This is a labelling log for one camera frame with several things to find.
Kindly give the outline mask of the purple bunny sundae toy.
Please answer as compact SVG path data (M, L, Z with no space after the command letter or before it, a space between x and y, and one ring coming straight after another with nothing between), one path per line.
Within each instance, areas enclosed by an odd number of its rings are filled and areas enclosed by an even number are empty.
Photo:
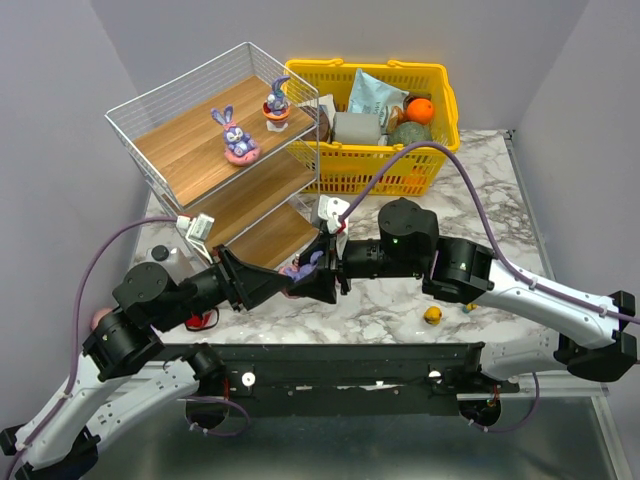
M291 105L283 86L289 80L289 75L281 75L274 79L271 83L270 93L263 103L262 113L266 118L267 130L270 132L280 133L288 128Z

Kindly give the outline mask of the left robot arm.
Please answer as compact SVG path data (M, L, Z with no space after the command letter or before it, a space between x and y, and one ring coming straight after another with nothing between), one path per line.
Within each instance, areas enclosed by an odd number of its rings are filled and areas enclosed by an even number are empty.
M220 248L206 270L175 283L160 263L133 267L113 291L117 303L75 354L68 380L29 422L1 433L10 479L79 479L127 429L202 386L222 387L226 366L196 343L168 369L111 396L165 348L159 335L227 302L250 310L292 286L290 277L246 264Z

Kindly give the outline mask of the purple pink donut toy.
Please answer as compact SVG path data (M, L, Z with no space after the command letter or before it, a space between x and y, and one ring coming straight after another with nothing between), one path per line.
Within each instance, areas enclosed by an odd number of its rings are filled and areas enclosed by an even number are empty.
M294 264L295 258L289 264L281 266L278 270L280 275L292 280L292 284L286 287L282 294L291 299L316 298L319 293L319 283L316 279L317 268L312 265L305 265L298 268Z

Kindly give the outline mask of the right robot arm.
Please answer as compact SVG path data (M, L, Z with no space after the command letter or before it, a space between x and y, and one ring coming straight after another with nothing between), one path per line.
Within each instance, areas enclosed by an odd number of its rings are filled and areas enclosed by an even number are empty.
M436 214L405 198L381 208L378 238L350 240L334 232L337 216L325 211L337 203L320 200L320 231L301 255L289 295L334 304L353 279L414 277L438 301L490 307L544 326L536 336L482 346L478 370L494 380L565 370L613 382L635 365L637 340L618 317L631 314L632 295L598 296L535 276L487 247L440 235Z

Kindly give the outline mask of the purple bunny donut toy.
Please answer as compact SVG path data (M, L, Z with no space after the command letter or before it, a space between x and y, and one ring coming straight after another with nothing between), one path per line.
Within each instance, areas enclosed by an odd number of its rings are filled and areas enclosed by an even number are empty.
M261 149L255 139L233 120L233 112L232 105L227 105L223 111L212 108L211 117L223 128L226 160L234 166L248 167L259 159Z

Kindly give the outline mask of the yellow duck toy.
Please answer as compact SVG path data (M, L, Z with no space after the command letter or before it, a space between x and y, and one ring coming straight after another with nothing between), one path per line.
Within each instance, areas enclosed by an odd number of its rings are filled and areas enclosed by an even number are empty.
M442 320L443 313L436 306L429 307L423 314L423 319L430 325L438 325Z

